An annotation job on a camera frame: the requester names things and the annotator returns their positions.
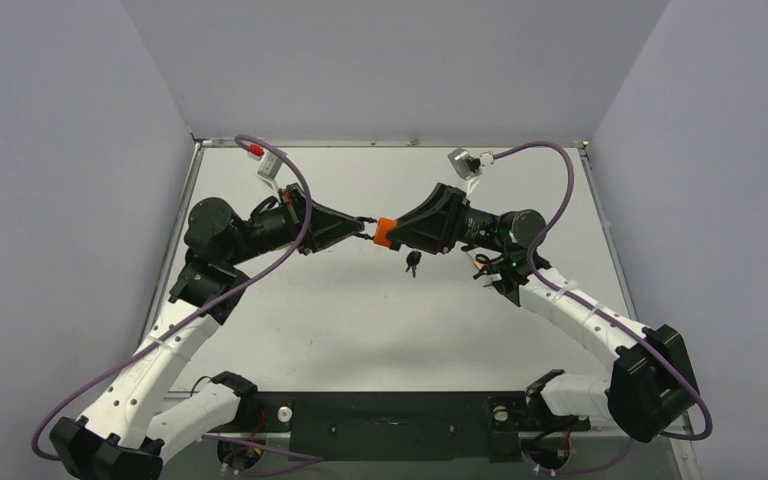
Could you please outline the black keys of orange padlock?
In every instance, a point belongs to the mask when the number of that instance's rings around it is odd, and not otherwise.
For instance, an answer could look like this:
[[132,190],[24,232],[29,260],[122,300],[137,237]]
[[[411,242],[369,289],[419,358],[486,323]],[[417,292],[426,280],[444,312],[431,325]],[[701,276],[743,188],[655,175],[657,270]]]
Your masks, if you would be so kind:
[[411,250],[406,256],[406,269],[405,272],[409,273],[412,278],[417,276],[417,268],[421,262],[422,252],[419,250]]

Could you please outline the orange black padlock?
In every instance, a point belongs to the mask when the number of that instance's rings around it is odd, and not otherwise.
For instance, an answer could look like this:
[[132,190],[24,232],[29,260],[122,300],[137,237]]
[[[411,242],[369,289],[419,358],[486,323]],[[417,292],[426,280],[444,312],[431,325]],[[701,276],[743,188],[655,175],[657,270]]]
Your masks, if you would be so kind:
[[386,217],[380,217],[378,219],[372,217],[357,217],[357,220],[365,224],[373,224],[375,226],[375,232],[373,234],[368,234],[362,231],[355,233],[355,237],[372,241],[374,244],[390,250],[398,251],[400,249],[400,244],[389,238],[390,232],[398,226],[397,220]]

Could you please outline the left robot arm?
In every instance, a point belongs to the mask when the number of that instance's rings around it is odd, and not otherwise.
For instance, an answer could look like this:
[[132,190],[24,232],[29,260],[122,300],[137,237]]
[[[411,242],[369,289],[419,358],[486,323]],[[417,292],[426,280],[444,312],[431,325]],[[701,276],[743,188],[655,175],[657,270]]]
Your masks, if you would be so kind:
[[77,418],[60,418],[50,432],[65,470],[77,479],[156,479],[210,430],[251,427],[257,387],[230,372],[166,411],[159,406],[251,284],[240,264],[277,250],[315,253],[361,234],[367,222],[307,199],[298,184],[278,190],[247,219],[218,197],[197,202],[188,215],[184,267],[133,360]]

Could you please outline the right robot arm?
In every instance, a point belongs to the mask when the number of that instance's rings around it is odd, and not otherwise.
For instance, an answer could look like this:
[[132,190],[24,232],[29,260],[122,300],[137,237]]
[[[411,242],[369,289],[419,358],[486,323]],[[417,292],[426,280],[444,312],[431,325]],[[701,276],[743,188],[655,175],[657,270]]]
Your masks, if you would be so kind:
[[696,404],[698,385],[682,336],[631,320],[587,295],[537,253],[528,251],[547,223],[535,210],[500,215],[471,207],[459,188],[439,183],[419,206],[397,219],[381,218],[373,240],[427,254],[464,249],[477,255],[477,277],[502,297],[547,320],[605,368],[602,375],[553,370],[526,390],[524,413],[538,427],[565,417],[613,422],[649,443]]

